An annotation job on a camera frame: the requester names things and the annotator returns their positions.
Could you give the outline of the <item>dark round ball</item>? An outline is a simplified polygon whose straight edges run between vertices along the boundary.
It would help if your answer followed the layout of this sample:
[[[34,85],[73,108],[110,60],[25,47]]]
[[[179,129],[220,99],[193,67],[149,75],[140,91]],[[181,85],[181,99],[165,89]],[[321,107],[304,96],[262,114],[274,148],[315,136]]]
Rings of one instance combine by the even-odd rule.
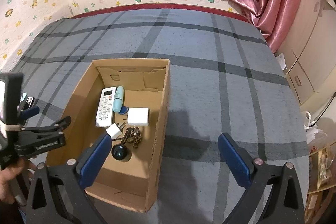
[[[118,161],[127,161],[129,150],[123,144],[116,144],[111,150],[112,157]]]

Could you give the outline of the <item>small white plug adapter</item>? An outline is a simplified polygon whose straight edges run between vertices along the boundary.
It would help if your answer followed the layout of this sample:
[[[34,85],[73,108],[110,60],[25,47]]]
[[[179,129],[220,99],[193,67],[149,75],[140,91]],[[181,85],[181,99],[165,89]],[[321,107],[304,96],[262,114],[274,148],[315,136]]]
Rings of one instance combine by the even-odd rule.
[[[125,123],[114,123],[106,129],[106,133],[111,137],[111,139],[118,139],[123,134],[122,130],[124,127]]]

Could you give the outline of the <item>white air conditioner remote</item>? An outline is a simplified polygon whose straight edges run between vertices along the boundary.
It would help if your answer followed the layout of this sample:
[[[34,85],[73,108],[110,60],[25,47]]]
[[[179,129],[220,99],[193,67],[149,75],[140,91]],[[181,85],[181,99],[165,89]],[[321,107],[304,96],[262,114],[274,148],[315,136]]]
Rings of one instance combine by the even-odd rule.
[[[96,113],[96,127],[107,128],[113,123],[113,102],[116,87],[104,88],[101,92]]]

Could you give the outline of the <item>metal key bunch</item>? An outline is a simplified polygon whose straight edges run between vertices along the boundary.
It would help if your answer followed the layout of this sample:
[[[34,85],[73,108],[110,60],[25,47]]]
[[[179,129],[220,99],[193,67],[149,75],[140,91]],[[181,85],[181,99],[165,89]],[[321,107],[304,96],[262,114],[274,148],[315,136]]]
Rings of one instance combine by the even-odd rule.
[[[122,138],[121,144],[125,145],[126,143],[130,143],[134,148],[138,148],[141,141],[142,135],[140,129],[138,127],[128,127]]]

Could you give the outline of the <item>blue key fob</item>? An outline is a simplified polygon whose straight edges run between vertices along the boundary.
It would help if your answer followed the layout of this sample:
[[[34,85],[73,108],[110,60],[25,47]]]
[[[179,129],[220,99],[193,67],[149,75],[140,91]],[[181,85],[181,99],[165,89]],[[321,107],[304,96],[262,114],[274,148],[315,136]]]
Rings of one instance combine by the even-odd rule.
[[[119,112],[120,115],[124,115],[128,112],[129,108],[127,106],[122,106]]]

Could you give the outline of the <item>light blue cosmetic tube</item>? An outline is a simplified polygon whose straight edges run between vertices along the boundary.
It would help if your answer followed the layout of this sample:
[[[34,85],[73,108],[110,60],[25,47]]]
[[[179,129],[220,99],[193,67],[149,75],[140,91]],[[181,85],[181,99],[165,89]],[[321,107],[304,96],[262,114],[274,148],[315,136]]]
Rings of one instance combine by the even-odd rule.
[[[114,94],[113,100],[113,111],[115,113],[119,113],[123,106],[123,98],[124,98],[124,88],[122,86],[118,86],[116,92]]]

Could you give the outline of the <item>large white charger block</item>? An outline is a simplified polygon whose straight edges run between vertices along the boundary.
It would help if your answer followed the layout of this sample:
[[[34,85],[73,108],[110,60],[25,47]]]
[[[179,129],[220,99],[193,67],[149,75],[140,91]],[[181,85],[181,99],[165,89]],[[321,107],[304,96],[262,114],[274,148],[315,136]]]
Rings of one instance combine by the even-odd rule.
[[[150,109],[148,107],[133,107],[129,108],[125,121],[130,126],[148,126]]]

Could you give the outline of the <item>brown cardboard box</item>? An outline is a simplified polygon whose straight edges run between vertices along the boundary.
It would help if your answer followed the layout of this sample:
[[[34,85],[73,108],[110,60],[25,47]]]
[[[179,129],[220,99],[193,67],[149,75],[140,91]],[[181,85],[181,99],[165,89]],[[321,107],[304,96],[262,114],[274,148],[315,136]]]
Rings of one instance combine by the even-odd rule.
[[[96,113],[104,88],[122,86],[123,105],[128,108],[148,107],[148,126],[130,126],[126,114],[115,113],[113,123],[125,123],[123,134],[112,139],[112,146],[121,144],[128,127],[138,127],[142,141],[138,148],[126,143],[127,161],[108,155],[92,186],[86,192],[111,205],[145,213],[157,199],[170,92],[168,59],[101,59],[90,63],[74,89],[64,116],[71,125],[65,130],[66,145],[47,154],[49,166],[78,159],[97,138],[106,132],[96,127]]]

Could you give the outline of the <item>dark cased smartphone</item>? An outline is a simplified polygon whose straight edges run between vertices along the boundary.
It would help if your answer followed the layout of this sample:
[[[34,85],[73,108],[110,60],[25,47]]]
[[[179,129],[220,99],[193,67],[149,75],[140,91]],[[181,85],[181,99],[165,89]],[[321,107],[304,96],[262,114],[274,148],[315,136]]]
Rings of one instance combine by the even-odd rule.
[[[34,100],[35,100],[34,97],[27,97],[24,110],[32,108]]]

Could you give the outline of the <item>light blue smartphone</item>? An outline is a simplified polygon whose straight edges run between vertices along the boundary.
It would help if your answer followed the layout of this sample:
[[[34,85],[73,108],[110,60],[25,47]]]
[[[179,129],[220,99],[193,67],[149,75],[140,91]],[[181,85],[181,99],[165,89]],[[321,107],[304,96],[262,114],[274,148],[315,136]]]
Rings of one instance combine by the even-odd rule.
[[[21,99],[20,99],[20,105],[25,105],[27,99],[27,93],[22,93]]]

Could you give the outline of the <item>white plastic bag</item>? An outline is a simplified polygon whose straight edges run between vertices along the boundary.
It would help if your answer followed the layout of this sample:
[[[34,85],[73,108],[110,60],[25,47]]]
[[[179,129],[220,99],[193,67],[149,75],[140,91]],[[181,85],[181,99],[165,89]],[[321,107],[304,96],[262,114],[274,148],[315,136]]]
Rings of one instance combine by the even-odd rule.
[[[308,111],[303,112],[303,127],[306,133],[307,144],[313,144],[314,141],[327,140],[327,133],[318,128],[317,121],[311,119],[311,114]]]

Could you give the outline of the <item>wooden shelf unit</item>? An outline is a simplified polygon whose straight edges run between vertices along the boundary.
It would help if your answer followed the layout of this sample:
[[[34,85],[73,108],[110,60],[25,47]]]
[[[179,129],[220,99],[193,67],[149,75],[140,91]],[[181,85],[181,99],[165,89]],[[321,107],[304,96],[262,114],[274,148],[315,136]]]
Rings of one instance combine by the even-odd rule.
[[[305,223],[335,223],[335,142],[309,155]]]

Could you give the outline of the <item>grey plaid blanket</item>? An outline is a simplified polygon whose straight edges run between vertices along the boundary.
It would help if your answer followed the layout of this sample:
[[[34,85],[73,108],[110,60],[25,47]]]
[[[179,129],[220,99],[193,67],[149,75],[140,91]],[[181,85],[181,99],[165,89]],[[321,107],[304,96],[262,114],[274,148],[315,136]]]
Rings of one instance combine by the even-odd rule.
[[[168,59],[170,93],[157,201],[147,213],[93,199],[108,223],[222,223],[238,186],[221,161],[223,132],[269,164],[290,161],[309,188],[309,150],[298,103],[260,32],[226,16],[181,9],[111,12],[62,19],[34,38],[14,67],[41,113],[59,119],[92,61]]]

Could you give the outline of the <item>beige wardrobe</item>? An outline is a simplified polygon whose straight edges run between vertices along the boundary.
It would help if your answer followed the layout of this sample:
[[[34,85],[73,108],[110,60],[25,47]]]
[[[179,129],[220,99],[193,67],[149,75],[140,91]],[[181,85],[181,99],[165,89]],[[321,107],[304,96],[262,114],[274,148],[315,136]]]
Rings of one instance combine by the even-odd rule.
[[[301,0],[278,49],[302,111],[316,112],[335,93],[335,0]]]

